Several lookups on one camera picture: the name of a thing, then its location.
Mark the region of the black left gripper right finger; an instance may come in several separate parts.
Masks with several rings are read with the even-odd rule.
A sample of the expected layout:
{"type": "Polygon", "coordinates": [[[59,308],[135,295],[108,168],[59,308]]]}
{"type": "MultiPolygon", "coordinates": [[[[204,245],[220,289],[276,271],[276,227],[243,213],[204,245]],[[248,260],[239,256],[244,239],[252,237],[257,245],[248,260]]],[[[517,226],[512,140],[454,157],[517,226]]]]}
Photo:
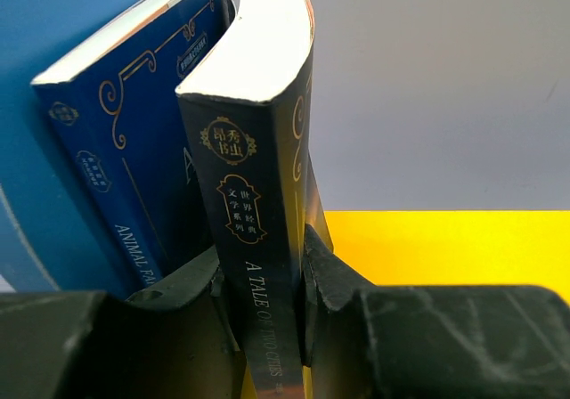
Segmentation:
{"type": "Polygon", "coordinates": [[[381,287],[305,228],[316,398],[566,398],[569,308],[528,285],[381,287]]]}

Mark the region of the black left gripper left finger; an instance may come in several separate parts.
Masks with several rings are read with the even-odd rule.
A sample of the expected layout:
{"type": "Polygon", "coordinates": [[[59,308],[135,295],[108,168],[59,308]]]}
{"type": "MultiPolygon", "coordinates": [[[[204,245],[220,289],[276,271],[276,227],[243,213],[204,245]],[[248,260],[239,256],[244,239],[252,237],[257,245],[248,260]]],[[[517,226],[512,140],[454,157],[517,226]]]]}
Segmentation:
{"type": "Polygon", "coordinates": [[[4,398],[237,398],[245,360],[208,249],[121,300],[103,291],[1,296],[4,398]]]}

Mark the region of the Animal Farm book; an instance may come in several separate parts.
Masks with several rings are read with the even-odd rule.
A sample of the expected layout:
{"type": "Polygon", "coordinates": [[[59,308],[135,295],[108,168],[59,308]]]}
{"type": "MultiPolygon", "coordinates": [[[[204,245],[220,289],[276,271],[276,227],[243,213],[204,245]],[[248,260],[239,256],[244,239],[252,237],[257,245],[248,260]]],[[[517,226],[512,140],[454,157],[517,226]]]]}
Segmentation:
{"type": "Polygon", "coordinates": [[[211,243],[175,88],[226,29],[226,0],[141,0],[31,85],[144,286],[211,243]]]}

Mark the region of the A Tale of Two Cities book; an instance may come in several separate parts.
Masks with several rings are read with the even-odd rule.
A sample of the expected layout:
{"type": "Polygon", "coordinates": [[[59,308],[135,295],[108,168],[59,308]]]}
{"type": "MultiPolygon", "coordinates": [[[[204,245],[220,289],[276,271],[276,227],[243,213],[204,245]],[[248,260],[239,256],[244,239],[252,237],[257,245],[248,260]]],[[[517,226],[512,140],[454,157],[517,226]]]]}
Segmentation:
{"type": "Polygon", "coordinates": [[[295,303],[313,58],[311,0],[240,0],[227,31],[175,90],[232,332],[260,398],[305,394],[295,303]]]}

